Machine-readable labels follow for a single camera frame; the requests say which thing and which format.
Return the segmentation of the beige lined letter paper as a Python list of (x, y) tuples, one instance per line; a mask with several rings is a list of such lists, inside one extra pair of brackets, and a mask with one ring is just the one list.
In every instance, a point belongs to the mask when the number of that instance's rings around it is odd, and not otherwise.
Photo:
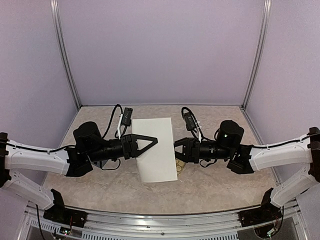
[(157, 138), (157, 143), (136, 157), (140, 180), (161, 183), (178, 180), (172, 120), (165, 118), (133, 119), (131, 132)]

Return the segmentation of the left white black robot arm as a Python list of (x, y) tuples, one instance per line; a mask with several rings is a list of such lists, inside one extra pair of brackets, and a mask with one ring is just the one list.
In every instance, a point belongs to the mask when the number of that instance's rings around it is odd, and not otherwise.
[(73, 132), (75, 145), (58, 149), (36, 148), (8, 139), (0, 134), (0, 187), (49, 211), (63, 223), (70, 218), (62, 195), (48, 190), (18, 172), (19, 169), (50, 172), (78, 178), (93, 170), (93, 163), (124, 158), (136, 158), (158, 143), (157, 138), (138, 134), (126, 134), (120, 138), (105, 140), (93, 121), (80, 125)]

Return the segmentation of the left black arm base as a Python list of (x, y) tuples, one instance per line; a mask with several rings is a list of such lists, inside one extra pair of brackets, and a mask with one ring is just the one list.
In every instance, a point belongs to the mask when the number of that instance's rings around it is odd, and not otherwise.
[(53, 206), (44, 211), (43, 217), (47, 220), (68, 225), (70, 227), (83, 228), (88, 213), (66, 207), (61, 193), (53, 188), (50, 191), (53, 194)]

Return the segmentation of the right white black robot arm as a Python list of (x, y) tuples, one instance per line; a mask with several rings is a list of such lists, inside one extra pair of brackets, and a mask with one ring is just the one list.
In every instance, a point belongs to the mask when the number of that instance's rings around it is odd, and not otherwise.
[(238, 175), (253, 174), (266, 168), (290, 164), (305, 164), (281, 185), (265, 192), (256, 218), (266, 222), (288, 201), (320, 182), (320, 130), (311, 127), (298, 138), (266, 145), (241, 144), (244, 129), (232, 120), (221, 122), (215, 140), (185, 137), (174, 142), (181, 147), (175, 152), (185, 163), (202, 160), (226, 160), (227, 168)]

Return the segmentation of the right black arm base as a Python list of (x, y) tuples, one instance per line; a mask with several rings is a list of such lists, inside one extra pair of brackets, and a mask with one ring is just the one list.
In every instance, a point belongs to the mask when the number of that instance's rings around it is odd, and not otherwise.
[(281, 208), (271, 204), (272, 190), (273, 188), (270, 188), (264, 193), (259, 207), (242, 210), (238, 213), (242, 227), (258, 225), (283, 217)]

